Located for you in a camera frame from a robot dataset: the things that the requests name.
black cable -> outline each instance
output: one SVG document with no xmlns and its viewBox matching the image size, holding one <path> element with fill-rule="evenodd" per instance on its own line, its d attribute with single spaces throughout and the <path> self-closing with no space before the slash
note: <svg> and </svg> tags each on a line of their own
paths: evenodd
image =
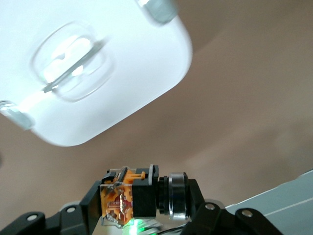
<svg viewBox="0 0 313 235">
<path fill-rule="evenodd" d="M 161 234 L 165 234 L 165 233 L 168 233 L 168 232 L 173 232 L 173 231 L 180 230 L 180 229 L 182 230 L 183 227 L 180 226 L 180 227 L 176 227 L 176 228 L 167 229 L 167 230 L 164 230 L 162 232 L 157 233 L 156 235 L 161 235 Z"/>
</svg>

gray metal panel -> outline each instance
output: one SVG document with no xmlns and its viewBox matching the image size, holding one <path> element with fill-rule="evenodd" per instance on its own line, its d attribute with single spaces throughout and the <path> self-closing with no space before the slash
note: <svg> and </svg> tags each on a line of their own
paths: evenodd
<svg viewBox="0 0 313 235">
<path fill-rule="evenodd" d="M 313 234 L 313 171 L 296 180 L 227 207 L 259 210 L 285 235 Z"/>
</svg>

metal ring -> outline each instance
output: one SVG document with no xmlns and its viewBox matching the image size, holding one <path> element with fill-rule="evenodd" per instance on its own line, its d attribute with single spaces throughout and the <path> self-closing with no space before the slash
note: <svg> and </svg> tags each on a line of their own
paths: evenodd
<svg viewBox="0 0 313 235">
<path fill-rule="evenodd" d="M 186 188 L 184 173 L 169 174 L 169 213 L 171 219 L 186 219 Z"/>
</svg>

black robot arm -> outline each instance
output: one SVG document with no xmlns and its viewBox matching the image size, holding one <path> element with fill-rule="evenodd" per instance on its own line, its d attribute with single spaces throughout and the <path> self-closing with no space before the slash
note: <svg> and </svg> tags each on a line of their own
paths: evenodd
<svg viewBox="0 0 313 235">
<path fill-rule="evenodd" d="M 102 218 L 123 227 L 132 218 L 161 214 L 187 219 L 182 235 L 281 235 L 260 212 L 243 208 L 230 214 L 216 202 L 206 201 L 194 179 L 185 173 L 158 178 L 158 166 L 108 170 L 78 205 L 54 216 L 28 212 L 0 231 L 0 235 L 91 235 Z"/>
</svg>

white plastic container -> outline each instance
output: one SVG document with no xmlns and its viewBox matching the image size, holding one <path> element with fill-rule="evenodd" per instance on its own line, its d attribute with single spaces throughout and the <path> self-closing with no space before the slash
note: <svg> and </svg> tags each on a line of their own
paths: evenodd
<svg viewBox="0 0 313 235">
<path fill-rule="evenodd" d="M 0 112 L 51 144 L 72 146 L 174 87 L 191 63 L 188 33 L 175 11 L 158 21 L 149 1 L 139 3 L 5 1 Z"/>
</svg>

